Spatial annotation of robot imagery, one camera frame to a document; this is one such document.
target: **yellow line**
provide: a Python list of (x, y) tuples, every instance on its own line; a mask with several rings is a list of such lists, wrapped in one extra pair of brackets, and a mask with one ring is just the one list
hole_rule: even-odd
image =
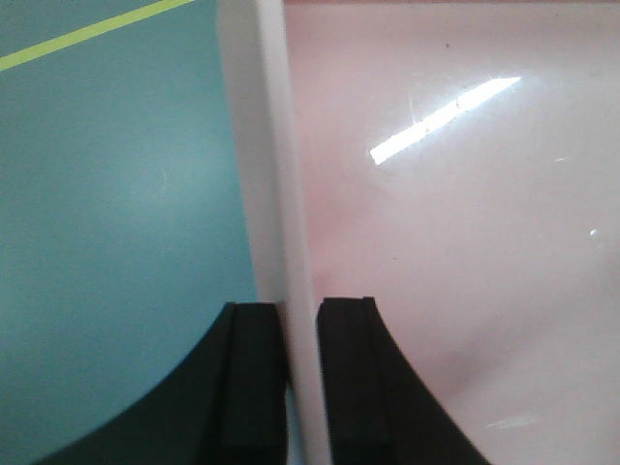
[(194, 0), (161, 0), (150, 5), (146, 5), (145, 7), (131, 10), (123, 15), (111, 17), (110, 19), (96, 22), (90, 26), (82, 27), (77, 31), (65, 34), (64, 36), (56, 37), (55, 39), (41, 42), (35, 46), (24, 48), (16, 51), (15, 53), (0, 57), (0, 72), (193, 1)]

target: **white divider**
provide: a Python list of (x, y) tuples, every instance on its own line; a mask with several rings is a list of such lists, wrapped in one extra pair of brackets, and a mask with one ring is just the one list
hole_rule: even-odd
[(282, 3), (221, 1), (219, 35), (259, 297), (281, 302), (306, 463), (327, 465)]

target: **black rubber piece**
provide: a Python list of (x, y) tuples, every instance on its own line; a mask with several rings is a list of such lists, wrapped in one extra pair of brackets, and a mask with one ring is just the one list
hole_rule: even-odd
[(389, 334), (374, 298), (326, 298), (317, 319), (334, 465), (488, 465)]
[(129, 409), (38, 465), (284, 465), (287, 367), (271, 304), (227, 304)]

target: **pink surface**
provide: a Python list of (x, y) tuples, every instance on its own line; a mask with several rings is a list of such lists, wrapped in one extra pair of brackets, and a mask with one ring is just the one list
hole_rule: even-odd
[[(496, 465), (620, 457), (620, 9), (287, 7), (315, 297), (374, 295)], [(376, 166), (465, 90), (521, 81)]]

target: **teal wall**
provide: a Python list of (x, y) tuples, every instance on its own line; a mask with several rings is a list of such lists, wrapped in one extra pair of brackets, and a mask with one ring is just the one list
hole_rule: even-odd
[[(0, 0), (0, 56), (148, 3)], [(0, 72), (0, 464), (99, 426), (256, 298), (215, 16)]]

